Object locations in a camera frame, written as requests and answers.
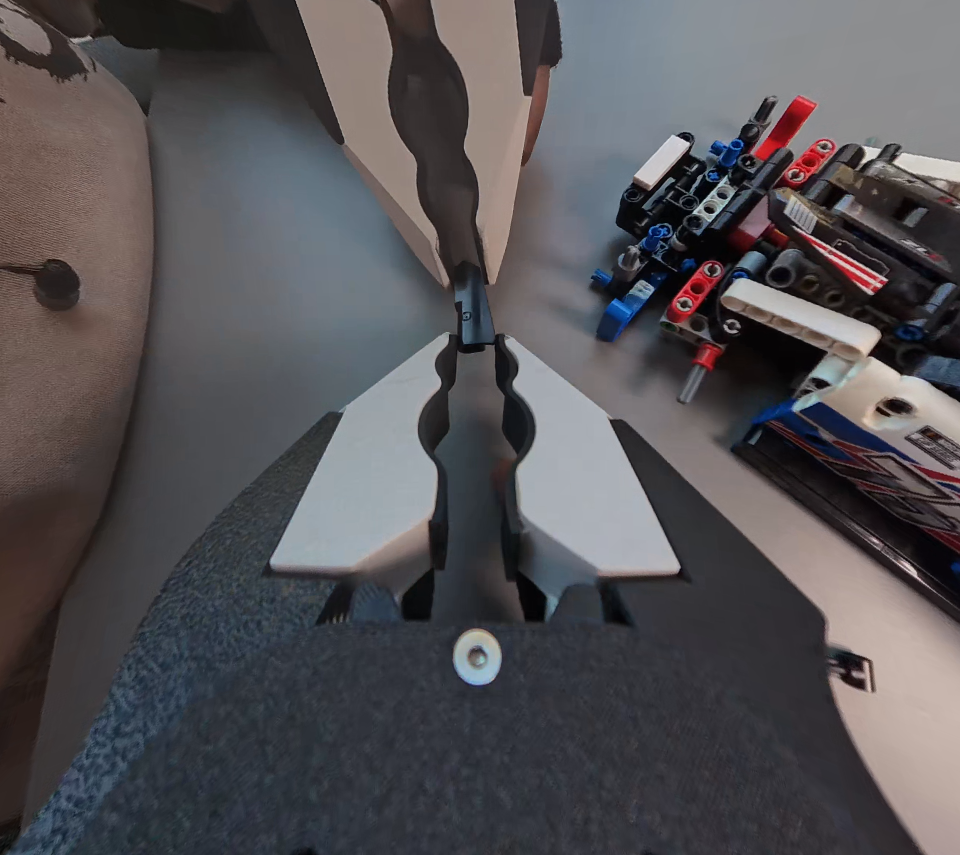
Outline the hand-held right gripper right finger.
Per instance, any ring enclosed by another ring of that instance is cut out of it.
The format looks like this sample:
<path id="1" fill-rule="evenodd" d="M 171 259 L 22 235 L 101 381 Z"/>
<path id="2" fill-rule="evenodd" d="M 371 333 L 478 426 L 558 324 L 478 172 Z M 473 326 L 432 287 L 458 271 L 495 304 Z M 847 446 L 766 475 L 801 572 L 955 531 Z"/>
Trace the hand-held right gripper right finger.
<path id="1" fill-rule="evenodd" d="M 501 553 L 525 622 L 565 595 L 677 581 L 682 563 L 606 410 L 515 337 L 495 340 L 501 434 Z"/>

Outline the small black brick frame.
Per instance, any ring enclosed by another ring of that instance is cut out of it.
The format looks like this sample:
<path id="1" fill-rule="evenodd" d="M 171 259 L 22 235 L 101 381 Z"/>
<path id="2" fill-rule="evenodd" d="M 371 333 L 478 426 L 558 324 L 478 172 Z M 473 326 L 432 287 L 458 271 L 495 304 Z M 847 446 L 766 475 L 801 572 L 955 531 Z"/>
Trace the small black brick frame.
<path id="1" fill-rule="evenodd" d="M 825 649 L 827 669 L 832 677 L 858 691 L 877 692 L 874 661 L 847 648 L 829 645 Z"/>

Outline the toy brick race car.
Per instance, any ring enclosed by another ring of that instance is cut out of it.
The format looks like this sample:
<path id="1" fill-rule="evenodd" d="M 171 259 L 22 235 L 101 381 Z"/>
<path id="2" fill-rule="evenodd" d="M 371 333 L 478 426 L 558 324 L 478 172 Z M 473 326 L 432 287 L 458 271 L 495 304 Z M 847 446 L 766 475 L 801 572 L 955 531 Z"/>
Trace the toy brick race car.
<path id="1" fill-rule="evenodd" d="M 772 125 L 777 104 L 701 154 L 671 135 L 631 177 L 632 243 L 590 281 L 596 339 L 659 308 L 693 352 L 680 404 L 737 345 L 767 358 L 789 394 L 732 453 L 957 620 L 958 164 L 897 143 L 794 152 L 816 103 Z"/>

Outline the small black brick piece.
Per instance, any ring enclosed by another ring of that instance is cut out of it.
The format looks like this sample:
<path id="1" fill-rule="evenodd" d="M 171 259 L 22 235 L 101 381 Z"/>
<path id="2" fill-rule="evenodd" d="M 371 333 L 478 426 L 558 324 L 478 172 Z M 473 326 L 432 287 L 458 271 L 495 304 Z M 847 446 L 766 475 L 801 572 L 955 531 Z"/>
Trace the small black brick piece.
<path id="1" fill-rule="evenodd" d="M 458 314 L 458 351 L 474 354 L 493 346 L 497 330 L 483 270 L 470 261 L 459 263 L 453 274 L 453 296 Z"/>

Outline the person's left hand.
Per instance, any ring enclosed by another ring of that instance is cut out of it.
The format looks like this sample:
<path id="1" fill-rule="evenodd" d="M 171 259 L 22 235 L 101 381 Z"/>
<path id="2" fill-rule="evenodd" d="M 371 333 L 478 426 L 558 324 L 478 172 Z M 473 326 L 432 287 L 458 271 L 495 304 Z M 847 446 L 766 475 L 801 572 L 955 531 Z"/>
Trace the person's left hand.
<path id="1" fill-rule="evenodd" d="M 541 132 L 546 114 L 551 72 L 552 69 L 549 65 L 540 65 L 536 69 L 534 86 L 530 99 L 530 110 L 527 119 L 525 140 L 521 156 L 522 167 L 529 163 Z"/>

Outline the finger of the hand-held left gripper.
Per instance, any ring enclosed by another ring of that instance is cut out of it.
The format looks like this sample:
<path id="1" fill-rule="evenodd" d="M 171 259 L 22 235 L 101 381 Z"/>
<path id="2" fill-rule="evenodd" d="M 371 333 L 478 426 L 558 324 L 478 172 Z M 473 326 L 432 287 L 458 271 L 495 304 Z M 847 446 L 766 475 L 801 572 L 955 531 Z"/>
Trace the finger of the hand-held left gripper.
<path id="1" fill-rule="evenodd" d="M 495 283 L 508 246 L 529 118 L 515 0 L 431 0 L 467 98 L 464 150 L 478 182 L 475 225 Z"/>
<path id="2" fill-rule="evenodd" d="M 437 230 L 417 189 L 414 155 L 388 99 L 392 42 L 373 0 L 294 0 L 342 132 L 342 150 L 414 256 L 450 288 Z"/>

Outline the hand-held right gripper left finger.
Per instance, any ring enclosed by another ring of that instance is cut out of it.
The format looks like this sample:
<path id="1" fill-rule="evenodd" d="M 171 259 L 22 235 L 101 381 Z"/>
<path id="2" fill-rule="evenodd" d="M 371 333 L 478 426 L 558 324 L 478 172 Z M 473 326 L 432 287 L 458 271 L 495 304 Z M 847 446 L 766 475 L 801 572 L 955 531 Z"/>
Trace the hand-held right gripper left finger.
<path id="1" fill-rule="evenodd" d="M 405 621 L 427 622 L 447 564 L 450 431 L 458 339 L 444 333 L 341 411 L 269 560 L 277 577 L 384 589 Z"/>

